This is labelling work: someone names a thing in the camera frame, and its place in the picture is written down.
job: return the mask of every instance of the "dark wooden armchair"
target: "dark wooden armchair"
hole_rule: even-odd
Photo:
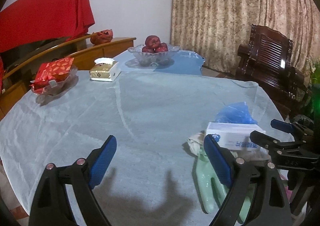
[[[292,41],[266,26],[252,25],[249,45],[241,44],[236,79],[257,82],[283,118],[297,105],[297,89],[307,91],[303,74],[290,66]]]

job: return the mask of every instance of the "white box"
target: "white box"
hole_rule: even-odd
[[[114,81],[120,74],[119,62],[111,64],[96,64],[90,71],[91,80]]]
[[[266,133],[258,125],[210,122],[205,135],[212,134],[220,147],[229,150],[259,151],[260,147],[250,140],[252,131]]]

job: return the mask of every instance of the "screw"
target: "screw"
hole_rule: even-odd
[[[243,165],[243,164],[244,164],[244,159],[241,158],[241,157],[238,157],[238,158],[236,159],[236,162],[237,162],[239,165]]]
[[[54,168],[53,163],[47,164],[46,169],[51,170],[52,168]]]
[[[274,163],[269,162],[268,163],[268,167],[271,168],[271,169],[274,169],[276,166],[275,166]]]
[[[77,165],[83,165],[85,163],[85,159],[84,158],[79,158],[77,160]]]

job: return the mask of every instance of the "curtain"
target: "curtain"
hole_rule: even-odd
[[[171,43],[206,58],[204,65],[234,74],[240,43],[251,24],[293,40],[291,65],[306,72],[307,57],[320,55],[320,12],[313,0],[172,0]]]

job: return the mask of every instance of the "light blue tablecloth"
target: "light blue tablecloth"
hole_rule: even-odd
[[[118,149],[93,193],[113,226],[206,226],[214,214],[201,209],[187,138],[223,106],[245,101],[268,135],[290,139],[271,128],[281,116],[254,82],[158,72],[121,73],[114,82],[78,76],[54,98],[29,91],[0,121],[0,156],[27,212],[46,164],[70,165],[112,134]],[[83,225],[76,208],[75,217]]]
[[[124,51],[114,57],[114,59],[120,62],[122,71],[138,71],[143,73],[166,72],[191,75],[201,75],[201,66],[205,61],[196,52],[183,50],[177,52],[167,66],[142,67],[129,51]]]

